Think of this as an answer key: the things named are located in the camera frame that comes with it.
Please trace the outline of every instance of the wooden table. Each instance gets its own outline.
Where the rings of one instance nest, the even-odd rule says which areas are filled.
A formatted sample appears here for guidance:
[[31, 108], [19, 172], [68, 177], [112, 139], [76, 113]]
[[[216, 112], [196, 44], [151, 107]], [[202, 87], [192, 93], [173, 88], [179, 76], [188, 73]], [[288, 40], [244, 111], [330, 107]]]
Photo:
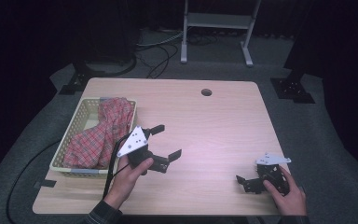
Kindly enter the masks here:
[[[208, 89], [211, 96], [201, 91]], [[137, 101], [137, 123], [165, 125], [149, 150], [167, 157], [182, 149], [167, 174], [141, 176], [120, 210], [126, 215], [257, 216], [279, 214], [268, 193], [245, 193], [236, 175], [257, 178], [255, 160], [283, 156], [260, 91], [253, 82], [93, 78], [83, 97]], [[65, 177], [48, 171], [37, 214], [87, 214], [101, 200], [104, 179]]]

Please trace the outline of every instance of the sleeve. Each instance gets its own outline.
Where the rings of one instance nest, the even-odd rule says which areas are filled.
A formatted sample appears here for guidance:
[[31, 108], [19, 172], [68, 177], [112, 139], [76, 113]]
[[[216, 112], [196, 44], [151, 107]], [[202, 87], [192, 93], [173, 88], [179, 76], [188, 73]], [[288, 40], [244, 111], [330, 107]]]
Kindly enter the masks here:
[[281, 218], [282, 224], [310, 224], [310, 219], [308, 217], [295, 217], [295, 216], [285, 216]]
[[100, 201], [94, 209], [80, 222], [82, 224], [116, 224], [123, 215], [104, 201]]

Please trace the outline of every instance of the red plaid fabric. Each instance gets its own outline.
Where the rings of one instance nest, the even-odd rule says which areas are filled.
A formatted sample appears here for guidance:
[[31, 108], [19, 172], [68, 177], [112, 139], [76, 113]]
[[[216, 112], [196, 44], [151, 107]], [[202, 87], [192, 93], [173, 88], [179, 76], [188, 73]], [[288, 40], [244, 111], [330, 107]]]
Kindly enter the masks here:
[[98, 108], [100, 122], [72, 137], [62, 167], [106, 168], [115, 142], [130, 131], [133, 112], [133, 106], [125, 98], [102, 101]]

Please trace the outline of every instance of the basket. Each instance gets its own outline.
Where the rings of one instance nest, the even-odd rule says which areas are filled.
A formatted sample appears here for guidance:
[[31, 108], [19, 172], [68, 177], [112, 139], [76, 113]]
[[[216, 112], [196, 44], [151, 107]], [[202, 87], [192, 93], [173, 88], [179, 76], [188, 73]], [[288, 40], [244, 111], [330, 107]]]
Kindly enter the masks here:
[[[57, 148], [57, 151], [50, 163], [50, 170], [61, 172], [65, 176], [71, 177], [91, 177], [91, 178], [106, 178], [108, 170], [98, 169], [72, 169], [62, 167], [63, 157], [69, 143], [77, 133], [80, 133], [86, 129], [96, 126], [98, 121], [98, 107], [100, 102], [108, 98], [82, 98], [81, 102], [77, 105], [75, 114], [72, 116], [71, 122]], [[133, 116], [131, 122], [131, 130], [136, 125], [136, 101], [129, 100], [133, 105]]]

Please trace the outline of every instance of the hand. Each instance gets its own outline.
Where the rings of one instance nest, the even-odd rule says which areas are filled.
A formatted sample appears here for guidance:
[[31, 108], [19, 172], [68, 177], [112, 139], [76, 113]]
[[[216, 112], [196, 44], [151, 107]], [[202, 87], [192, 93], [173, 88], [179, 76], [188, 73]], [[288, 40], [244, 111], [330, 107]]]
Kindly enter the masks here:
[[293, 177], [281, 166], [280, 168], [284, 178], [289, 184], [289, 193], [283, 197], [267, 180], [263, 181], [264, 187], [266, 187], [268, 192], [272, 195], [282, 216], [306, 216], [307, 208], [305, 203], [305, 193], [298, 188]]
[[[118, 161], [117, 169], [120, 170], [127, 164], [129, 164], [129, 159], [127, 156], [124, 156]], [[138, 177], [152, 164], [153, 159], [148, 158], [133, 169], [130, 165], [125, 167], [116, 175], [112, 188], [103, 200], [113, 208], [119, 209], [124, 201], [130, 197]]]

